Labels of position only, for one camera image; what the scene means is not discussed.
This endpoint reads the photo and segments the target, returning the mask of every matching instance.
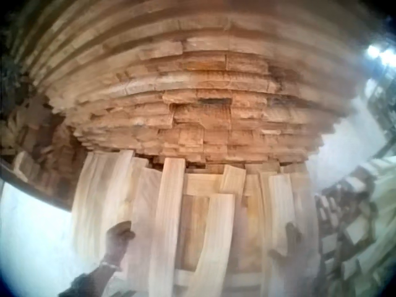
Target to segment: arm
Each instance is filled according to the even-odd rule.
[[[119,268],[129,240],[135,237],[131,231],[131,222],[122,222],[107,231],[106,255],[93,272],[77,277],[72,286],[59,297],[100,297],[109,279]]]

